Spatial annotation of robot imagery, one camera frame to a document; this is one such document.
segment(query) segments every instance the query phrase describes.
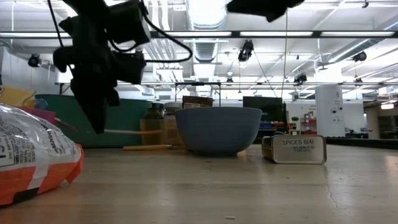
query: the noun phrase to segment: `green wall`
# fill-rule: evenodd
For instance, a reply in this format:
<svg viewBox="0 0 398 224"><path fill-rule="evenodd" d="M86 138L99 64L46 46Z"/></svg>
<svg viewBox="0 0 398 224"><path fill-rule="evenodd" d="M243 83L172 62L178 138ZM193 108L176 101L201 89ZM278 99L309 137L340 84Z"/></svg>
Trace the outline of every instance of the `green wall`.
<svg viewBox="0 0 398 224"><path fill-rule="evenodd" d="M76 131L64 125L58 125L70 139L81 144L83 147L141 145L141 135L117 133L95 134L74 96L36 95L35 98L44 99L48 103L46 110L56 112L57 118L77 128ZM148 103L145 100L121 99L120 106L108 108L105 128L140 130L139 122L145 116Z"/></svg>

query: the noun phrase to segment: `chip bag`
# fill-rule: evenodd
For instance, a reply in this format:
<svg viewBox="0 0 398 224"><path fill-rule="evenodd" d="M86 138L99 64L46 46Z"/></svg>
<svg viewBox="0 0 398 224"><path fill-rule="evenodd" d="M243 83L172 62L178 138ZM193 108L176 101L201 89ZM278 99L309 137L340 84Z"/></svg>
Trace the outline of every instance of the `chip bag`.
<svg viewBox="0 0 398 224"><path fill-rule="evenodd" d="M83 168L83 150L48 121L0 103L0 205L69 184Z"/></svg>

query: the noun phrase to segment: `red object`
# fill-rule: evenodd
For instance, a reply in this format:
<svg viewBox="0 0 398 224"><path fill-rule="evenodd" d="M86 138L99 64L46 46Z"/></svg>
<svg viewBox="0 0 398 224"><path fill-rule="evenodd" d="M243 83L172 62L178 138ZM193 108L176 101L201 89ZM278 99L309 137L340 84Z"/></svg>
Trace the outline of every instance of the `red object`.
<svg viewBox="0 0 398 224"><path fill-rule="evenodd" d="M42 119L47 120L48 122L57 125L57 121L55 120L55 112L52 111L45 111L45 110L38 110L38 109L30 109L30 108L23 108L23 107L18 107L19 109L30 113L34 116L38 116Z"/></svg>
<svg viewBox="0 0 398 224"><path fill-rule="evenodd" d="M305 121L301 122L302 124L317 124L316 119L305 119Z"/></svg>
<svg viewBox="0 0 398 224"><path fill-rule="evenodd" d="M318 134L316 131L304 131L303 134Z"/></svg>

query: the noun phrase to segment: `fluorescent light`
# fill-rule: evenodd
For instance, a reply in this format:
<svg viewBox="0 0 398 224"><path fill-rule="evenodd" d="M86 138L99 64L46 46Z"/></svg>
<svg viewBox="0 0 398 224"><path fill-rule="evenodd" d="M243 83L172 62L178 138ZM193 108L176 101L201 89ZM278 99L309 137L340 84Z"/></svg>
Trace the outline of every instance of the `fluorescent light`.
<svg viewBox="0 0 398 224"><path fill-rule="evenodd" d="M255 37L259 37L259 36L264 36L264 37L273 37L273 36L294 36L294 37L308 37L312 35L312 32L307 32L307 31L248 31L248 32L241 32L241 37L246 37L246 36L255 36Z"/></svg>
<svg viewBox="0 0 398 224"><path fill-rule="evenodd" d="M209 43L209 44L216 44L216 43L228 43L228 40L183 40L184 43Z"/></svg>
<svg viewBox="0 0 398 224"><path fill-rule="evenodd" d="M60 33L61 38L70 37L66 32ZM57 38L56 32L0 32L0 38L26 38L26 39L48 39L48 38Z"/></svg>
<svg viewBox="0 0 398 224"><path fill-rule="evenodd" d="M173 82L161 83L161 82L142 82L140 85L174 85Z"/></svg>
<svg viewBox="0 0 398 224"><path fill-rule="evenodd" d="M221 83L221 84L222 84L222 85L231 85L231 83L227 83L227 82ZM247 85L257 85L257 83L242 82L242 83L235 83L234 85L244 85L244 86L247 86Z"/></svg>
<svg viewBox="0 0 398 224"><path fill-rule="evenodd" d="M173 37L227 37L231 32L225 31L186 31L186 32L166 32Z"/></svg>
<svg viewBox="0 0 398 224"><path fill-rule="evenodd" d="M347 36L347 37L357 37L357 36L383 36L389 37L392 36L395 32L391 31L336 31L336 32L322 32L322 37L334 37L334 36Z"/></svg>
<svg viewBox="0 0 398 224"><path fill-rule="evenodd" d="M394 105L392 103L381 105L382 110L389 110L389 109L393 109L393 108L394 108Z"/></svg>

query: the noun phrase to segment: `wooden stick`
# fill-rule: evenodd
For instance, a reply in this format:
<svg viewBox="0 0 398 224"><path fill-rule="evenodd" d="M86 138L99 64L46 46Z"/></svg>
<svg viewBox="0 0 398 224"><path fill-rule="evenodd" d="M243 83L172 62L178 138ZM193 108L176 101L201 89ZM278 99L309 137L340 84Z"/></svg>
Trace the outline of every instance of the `wooden stick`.
<svg viewBox="0 0 398 224"><path fill-rule="evenodd" d="M172 149L171 145L153 145L153 146L124 146L125 151L159 151Z"/></svg>
<svg viewBox="0 0 398 224"><path fill-rule="evenodd" d="M130 130L111 130L105 129L106 133L119 133L119 134L160 134L162 130L150 130L150 131L130 131Z"/></svg>

